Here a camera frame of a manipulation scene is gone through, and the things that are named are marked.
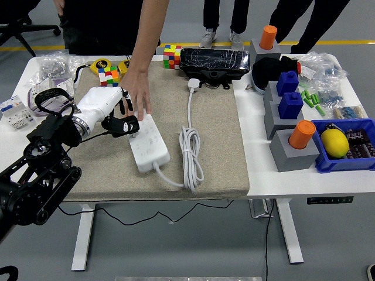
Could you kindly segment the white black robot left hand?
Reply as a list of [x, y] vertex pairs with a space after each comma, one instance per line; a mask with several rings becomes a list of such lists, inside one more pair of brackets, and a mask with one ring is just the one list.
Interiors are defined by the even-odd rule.
[[115, 137], [133, 134], [139, 131], [140, 125], [135, 116], [116, 118], [114, 108], [120, 105], [124, 110], [122, 99], [125, 98], [127, 108], [132, 111], [133, 104], [128, 91], [121, 87], [93, 87], [77, 105], [79, 111], [74, 113], [72, 120], [83, 139], [88, 138], [96, 123]]

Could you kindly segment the person's right hand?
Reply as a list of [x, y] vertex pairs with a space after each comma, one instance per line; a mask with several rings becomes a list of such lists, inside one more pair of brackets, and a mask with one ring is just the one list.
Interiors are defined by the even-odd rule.
[[64, 15], [65, 0], [53, 0], [57, 14], [61, 18]]

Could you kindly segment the person's left hand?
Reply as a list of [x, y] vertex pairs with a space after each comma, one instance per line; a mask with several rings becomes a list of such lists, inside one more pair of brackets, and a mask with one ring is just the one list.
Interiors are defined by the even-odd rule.
[[137, 118], [139, 121], [142, 121], [144, 118], [144, 108], [147, 114], [152, 112], [148, 70], [138, 71], [129, 68], [121, 80], [120, 86], [129, 92], [133, 109], [137, 111]]

